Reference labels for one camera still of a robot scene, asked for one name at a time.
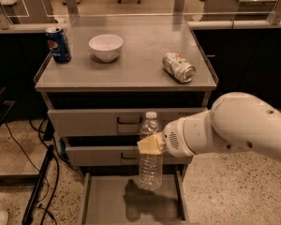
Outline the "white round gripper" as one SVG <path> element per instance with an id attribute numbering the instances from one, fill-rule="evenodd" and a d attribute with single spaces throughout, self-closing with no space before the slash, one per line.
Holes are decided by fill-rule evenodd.
<path id="1" fill-rule="evenodd" d="M 161 155 L 166 147 L 167 152 L 176 158 L 193 157 L 194 153 L 185 141 L 184 125 L 185 118 L 179 118 L 168 123 L 163 134 L 158 132 L 140 140 L 137 142 L 140 153 Z"/>

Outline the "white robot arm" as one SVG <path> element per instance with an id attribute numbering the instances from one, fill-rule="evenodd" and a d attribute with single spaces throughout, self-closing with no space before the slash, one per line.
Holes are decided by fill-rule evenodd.
<path id="1" fill-rule="evenodd" d="M 168 123 L 138 147 L 143 154 L 177 158 L 253 151 L 281 163 L 281 112 L 250 94 L 227 93 L 210 110 Z"/>

